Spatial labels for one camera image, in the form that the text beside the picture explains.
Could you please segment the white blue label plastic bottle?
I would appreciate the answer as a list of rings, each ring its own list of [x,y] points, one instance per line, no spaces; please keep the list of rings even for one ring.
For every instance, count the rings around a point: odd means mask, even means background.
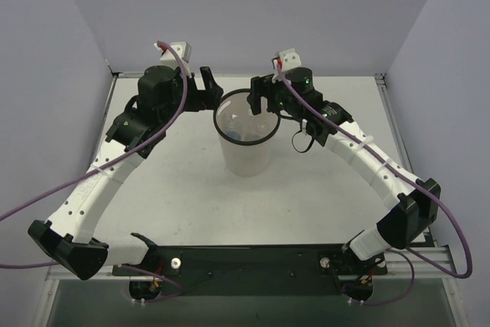
[[[226,115],[227,125],[235,126],[240,123],[240,115],[237,113],[228,113]]]

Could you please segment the white bin with black rim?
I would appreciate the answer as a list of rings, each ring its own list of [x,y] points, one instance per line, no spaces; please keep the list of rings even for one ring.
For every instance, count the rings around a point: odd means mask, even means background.
[[[273,137],[281,118],[266,111],[266,100],[260,101],[261,112],[252,114],[248,89],[233,90],[223,95],[214,112],[217,131],[226,167],[235,175],[252,177],[263,172],[270,162]]]

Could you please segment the clear crushed plastic bottle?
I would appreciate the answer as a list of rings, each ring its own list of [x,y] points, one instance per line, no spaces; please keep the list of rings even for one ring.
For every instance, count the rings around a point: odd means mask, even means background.
[[[244,139],[248,142],[263,139],[269,134],[269,130],[265,122],[250,122],[245,129]]]

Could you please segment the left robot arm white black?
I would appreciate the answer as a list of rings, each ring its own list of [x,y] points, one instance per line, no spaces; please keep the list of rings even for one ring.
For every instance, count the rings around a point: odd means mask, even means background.
[[[129,175],[150,155],[181,112],[216,110],[223,89],[209,67],[201,67],[204,89],[193,75],[181,77],[179,68],[154,66],[137,83],[138,93],[113,120],[93,161],[94,175],[77,184],[67,200],[45,221],[36,220],[28,235],[51,259],[81,280],[109,265],[129,263],[140,274],[151,273],[155,245],[132,233],[127,240],[102,241],[94,231],[103,212]]]

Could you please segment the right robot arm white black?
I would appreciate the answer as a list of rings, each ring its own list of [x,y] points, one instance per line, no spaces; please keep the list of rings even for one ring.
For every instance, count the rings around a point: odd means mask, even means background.
[[[436,220],[439,184],[422,181],[393,161],[346,109],[314,88],[310,69],[297,67],[286,77],[291,87],[272,74],[251,79],[247,102],[252,113],[289,114],[307,135],[349,164],[387,208],[375,225],[347,242],[345,251],[366,261],[389,248],[409,246]]]

